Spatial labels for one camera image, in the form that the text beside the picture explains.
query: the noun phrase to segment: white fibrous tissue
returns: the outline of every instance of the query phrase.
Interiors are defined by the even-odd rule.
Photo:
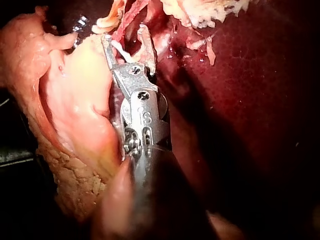
[[[214,20],[224,22],[228,14],[238,16],[250,2],[258,0],[160,0],[163,11],[181,21],[184,27],[214,28]]]

